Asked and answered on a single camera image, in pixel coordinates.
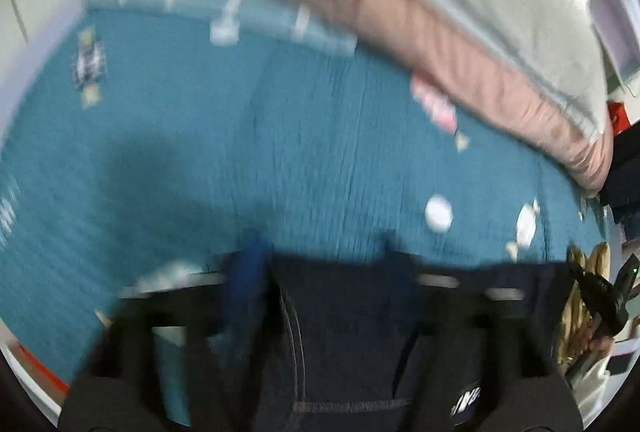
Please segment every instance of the peach fabric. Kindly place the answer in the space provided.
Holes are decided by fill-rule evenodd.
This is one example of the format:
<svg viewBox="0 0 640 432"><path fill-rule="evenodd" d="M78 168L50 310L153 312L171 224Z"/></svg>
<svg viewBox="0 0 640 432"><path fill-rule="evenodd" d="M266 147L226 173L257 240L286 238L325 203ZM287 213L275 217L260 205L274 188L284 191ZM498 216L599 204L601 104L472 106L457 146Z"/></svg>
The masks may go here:
<svg viewBox="0 0 640 432"><path fill-rule="evenodd" d="M494 59L423 0L302 0L390 51L455 101L498 129L541 149L595 193L609 173L610 123L591 144L527 77Z"/></svg>

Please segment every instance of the red stripe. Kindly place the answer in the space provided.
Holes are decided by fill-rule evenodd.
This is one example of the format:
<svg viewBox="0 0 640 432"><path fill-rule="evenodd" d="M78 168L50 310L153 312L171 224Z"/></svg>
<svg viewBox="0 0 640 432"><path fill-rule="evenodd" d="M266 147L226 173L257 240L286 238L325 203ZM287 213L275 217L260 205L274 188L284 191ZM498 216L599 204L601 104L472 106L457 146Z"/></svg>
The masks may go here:
<svg viewBox="0 0 640 432"><path fill-rule="evenodd" d="M29 359L31 364L33 364L33 367L39 370L39 372L41 372L47 378L47 380L49 380L49 382L53 383L56 389L64 392L65 394L68 392L69 390L68 386L65 383L61 382L59 379L57 379L47 367L45 367L39 361L37 361L35 356L33 356L33 354L31 354L29 351L27 351L27 349L25 349L20 345L18 345L18 347L20 348L20 351L22 351L24 355Z"/></svg>

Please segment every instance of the blue bed sheet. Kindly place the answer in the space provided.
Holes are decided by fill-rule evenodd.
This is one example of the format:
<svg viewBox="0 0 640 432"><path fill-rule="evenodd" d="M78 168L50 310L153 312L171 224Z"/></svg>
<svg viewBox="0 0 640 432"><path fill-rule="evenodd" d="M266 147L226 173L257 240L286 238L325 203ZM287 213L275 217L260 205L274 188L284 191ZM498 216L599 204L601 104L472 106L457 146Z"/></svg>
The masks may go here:
<svg viewBox="0 0 640 432"><path fill-rule="evenodd" d="M604 240L574 183L544 155L458 110L458 152L409 91L409 73L359 47L320 53L247 32L228 48L206 21L89 13L107 73L82 109L69 34L2 149L0 315L69 382L126 284L181 259L206 265L248 229L281 250L371 261L380 235L433 264L510 261L522 206L538 225L520 261L563 261ZM425 222L446 198L448 232Z"/></svg>

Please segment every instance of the red object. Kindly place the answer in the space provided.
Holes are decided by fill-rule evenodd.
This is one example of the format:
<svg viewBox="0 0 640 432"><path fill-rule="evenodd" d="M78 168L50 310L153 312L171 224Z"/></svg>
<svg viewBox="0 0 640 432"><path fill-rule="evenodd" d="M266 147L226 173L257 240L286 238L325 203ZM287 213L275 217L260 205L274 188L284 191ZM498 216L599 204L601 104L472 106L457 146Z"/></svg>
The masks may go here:
<svg viewBox="0 0 640 432"><path fill-rule="evenodd" d="M22 346L18 346L18 347L20 348L20 351L22 351L24 355L29 359L33 367L39 370L39 372L41 372L44 375L44 377L46 377L46 379L49 380L49 382L53 383L56 389L58 389L61 392L64 392L65 394L69 391L68 386L66 386L65 383L57 379L47 367L45 367L39 361L37 361L36 357L33 356L33 354L31 354L29 351L27 351L27 349L25 349Z"/></svg>
<svg viewBox="0 0 640 432"><path fill-rule="evenodd" d="M622 131L631 127L629 118L626 116L625 104L621 102L609 102L609 118L613 126L613 135L618 136Z"/></svg>

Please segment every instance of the gray stitching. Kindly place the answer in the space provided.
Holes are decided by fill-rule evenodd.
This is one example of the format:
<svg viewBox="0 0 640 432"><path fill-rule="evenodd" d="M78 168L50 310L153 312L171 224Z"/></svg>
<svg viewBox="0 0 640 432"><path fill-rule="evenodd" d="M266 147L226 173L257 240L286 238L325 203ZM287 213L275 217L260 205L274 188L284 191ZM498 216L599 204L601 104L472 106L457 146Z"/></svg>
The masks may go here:
<svg viewBox="0 0 640 432"><path fill-rule="evenodd" d="M360 412L396 410L409 406L411 402L412 400L410 398L391 399L385 401L356 401L347 403L305 403L300 401L294 403L293 410L300 414L357 414Z"/></svg>
<svg viewBox="0 0 640 432"><path fill-rule="evenodd" d="M287 306L284 303L282 297L282 290L280 290L280 307L284 316L287 318L287 326L289 327L289 341L291 343L291 360L293 361L293 399L298 399L298 362L296 361L296 346L293 343L293 330L291 329L291 320L289 319L289 312Z"/></svg>
<svg viewBox="0 0 640 432"><path fill-rule="evenodd" d="M305 349L302 347L302 333L300 332L300 321L298 320L298 311L296 307L290 303L293 310L293 316L296 318L296 325L298 326L298 338L300 339L300 358L302 359L302 401L306 400L306 368L305 368Z"/></svg>

